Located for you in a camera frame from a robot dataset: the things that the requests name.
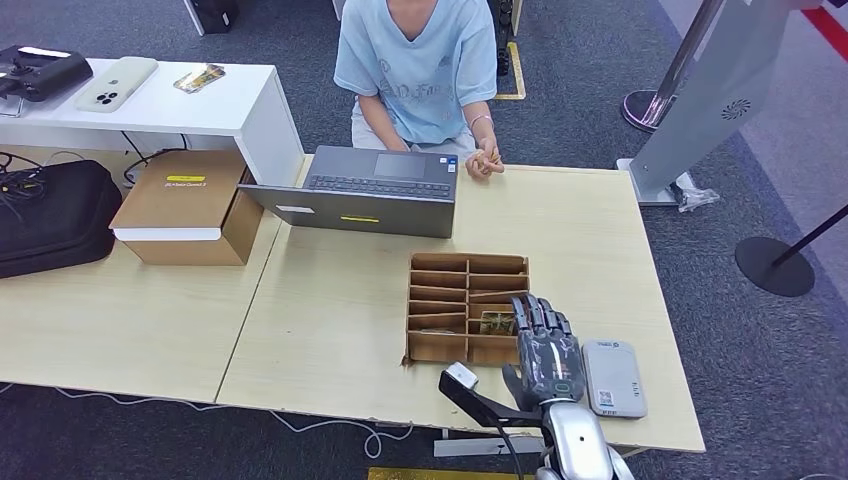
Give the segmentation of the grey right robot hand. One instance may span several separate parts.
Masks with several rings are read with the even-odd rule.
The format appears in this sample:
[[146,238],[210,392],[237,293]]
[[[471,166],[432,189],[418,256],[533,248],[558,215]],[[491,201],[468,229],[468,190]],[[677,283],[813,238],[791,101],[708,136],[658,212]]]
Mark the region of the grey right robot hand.
[[510,299],[517,333],[518,368],[502,368],[504,382],[521,411],[552,401],[579,402],[587,380],[578,337],[566,316],[530,293]]

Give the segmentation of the person's left hand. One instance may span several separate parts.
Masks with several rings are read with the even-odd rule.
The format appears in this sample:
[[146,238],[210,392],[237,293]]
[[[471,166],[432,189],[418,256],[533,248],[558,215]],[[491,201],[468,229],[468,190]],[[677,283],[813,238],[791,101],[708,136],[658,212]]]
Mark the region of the person's left hand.
[[497,141],[493,137],[480,140],[477,149],[466,159],[465,167],[471,177],[479,180],[485,180],[492,174],[503,173],[505,166]]

